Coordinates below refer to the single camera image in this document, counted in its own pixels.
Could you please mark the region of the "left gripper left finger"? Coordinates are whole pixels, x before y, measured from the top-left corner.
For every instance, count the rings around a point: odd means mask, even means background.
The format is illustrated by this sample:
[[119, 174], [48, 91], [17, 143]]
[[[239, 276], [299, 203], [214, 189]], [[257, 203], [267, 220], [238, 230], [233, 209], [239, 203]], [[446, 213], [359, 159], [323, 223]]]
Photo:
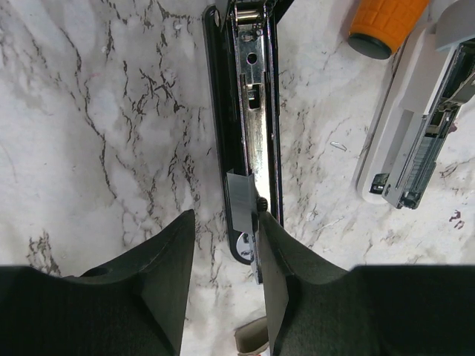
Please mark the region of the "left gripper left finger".
[[1, 268], [3, 355], [178, 355], [195, 215], [78, 277]]

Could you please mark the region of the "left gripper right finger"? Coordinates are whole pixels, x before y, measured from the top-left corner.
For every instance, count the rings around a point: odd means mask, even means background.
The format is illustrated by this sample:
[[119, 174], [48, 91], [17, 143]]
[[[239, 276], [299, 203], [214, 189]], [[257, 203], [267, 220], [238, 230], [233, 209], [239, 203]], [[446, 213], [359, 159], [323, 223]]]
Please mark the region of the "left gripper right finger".
[[344, 270], [259, 216], [273, 355], [472, 355], [474, 267]]

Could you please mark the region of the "red white staple box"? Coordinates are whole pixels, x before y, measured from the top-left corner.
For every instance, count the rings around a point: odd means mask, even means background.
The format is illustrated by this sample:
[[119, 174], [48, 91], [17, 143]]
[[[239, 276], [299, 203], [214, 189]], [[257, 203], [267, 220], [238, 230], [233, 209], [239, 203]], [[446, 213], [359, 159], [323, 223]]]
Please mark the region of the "red white staple box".
[[266, 317], [261, 317], [235, 330], [237, 354], [240, 356], [270, 356]]

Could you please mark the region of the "grey staple strip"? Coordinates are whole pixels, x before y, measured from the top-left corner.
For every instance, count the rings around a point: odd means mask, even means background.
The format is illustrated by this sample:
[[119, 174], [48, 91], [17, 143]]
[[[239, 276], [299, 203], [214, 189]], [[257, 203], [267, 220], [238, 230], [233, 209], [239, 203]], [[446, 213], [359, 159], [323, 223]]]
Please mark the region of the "grey staple strip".
[[243, 176], [232, 171], [226, 173], [232, 227], [241, 233], [254, 234], [256, 228], [258, 193], [255, 176]]
[[422, 138], [413, 160], [409, 180], [404, 188], [404, 197], [416, 200], [423, 195], [436, 167], [436, 159], [443, 142], [443, 139], [436, 137], [425, 136]]

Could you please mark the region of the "black stapler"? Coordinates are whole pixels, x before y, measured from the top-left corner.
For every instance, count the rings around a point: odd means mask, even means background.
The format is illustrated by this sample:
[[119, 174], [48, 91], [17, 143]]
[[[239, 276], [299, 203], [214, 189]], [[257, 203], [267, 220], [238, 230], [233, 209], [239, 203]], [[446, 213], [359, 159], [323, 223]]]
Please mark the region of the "black stapler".
[[[232, 256], [262, 282], [258, 216], [283, 223], [277, 24], [291, 1], [216, 1], [203, 14], [203, 31], [217, 158]], [[226, 173], [255, 176], [254, 234], [232, 227]]]

